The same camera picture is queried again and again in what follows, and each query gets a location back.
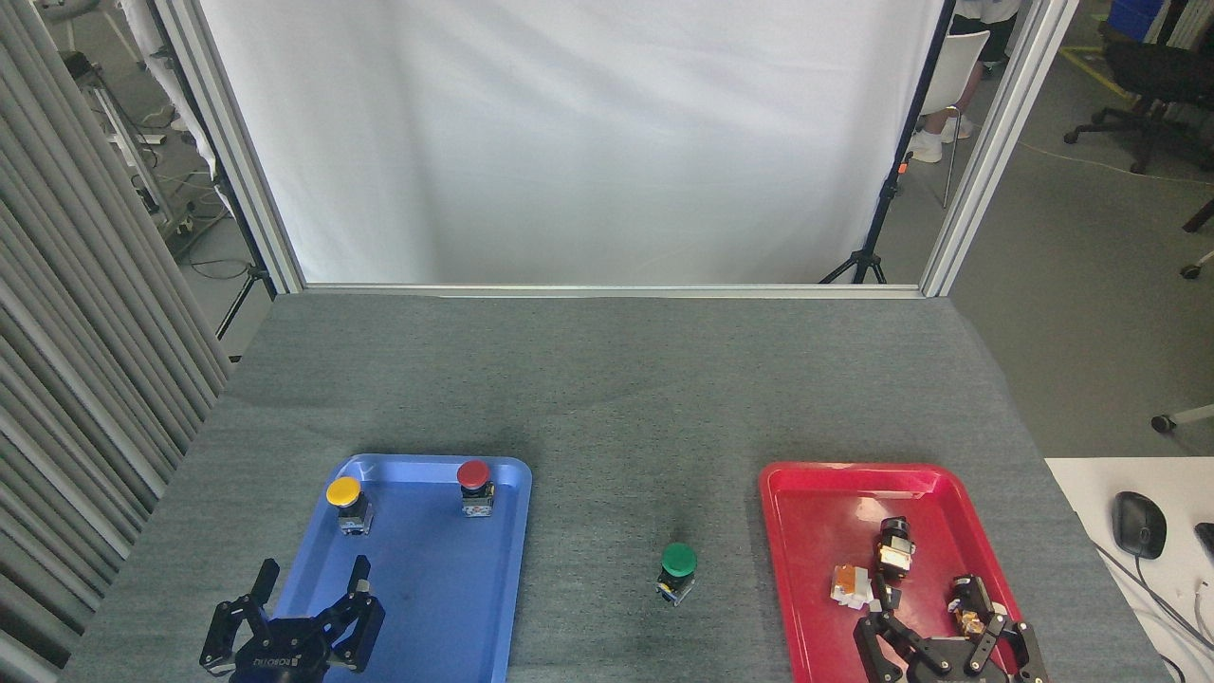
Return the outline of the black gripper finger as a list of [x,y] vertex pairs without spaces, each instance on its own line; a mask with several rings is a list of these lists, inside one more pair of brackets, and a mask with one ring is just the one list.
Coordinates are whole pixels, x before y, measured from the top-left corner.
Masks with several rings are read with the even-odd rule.
[[237,598],[237,601],[221,601],[212,611],[212,622],[208,630],[208,638],[199,656],[199,664],[208,670],[212,677],[229,675],[239,667],[237,653],[233,650],[237,634],[243,625],[251,631],[251,641],[248,647],[268,648],[272,643],[270,624],[266,617],[265,607],[270,601],[277,577],[279,565],[272,558],[261,563],[253,588]]
[[[894,608],[900,602],[900,591],[887,584],[885,577],[875,577],[873,586],[877,611],[860,617],[853,628],[855,647],[858,649],[866,679],[900,682],[904,675],[909,675],[910,682],[936,682],[935,649],[926,638],[894,614]],[[881,647],[877,644],[879,639],[894,647],[894,651],[906,664],[906,671],[884,656]]]
[[1028,622],[1010,617],[1005,608],[997,608],[985,580],[974,574],[964,575],[964,637],[987,647],[1009,641],[1016,665],[1010,682],[1050,681],[1036,631]]
[[382,627],[382,602],[370,590],[370,560],[357,554],[347,590],[318,615],[327,665],[364,672]]

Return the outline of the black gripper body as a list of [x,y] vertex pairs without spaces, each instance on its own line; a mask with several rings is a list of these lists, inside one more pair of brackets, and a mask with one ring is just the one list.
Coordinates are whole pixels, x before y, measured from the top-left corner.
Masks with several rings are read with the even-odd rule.
[[910,682],[1010,682],[989,647],[968,638],[927,638],[910,654]]
[[276,617],[266,638],[253,637],[237,653],[229,682],[320,682],[331,647],[312,617]]

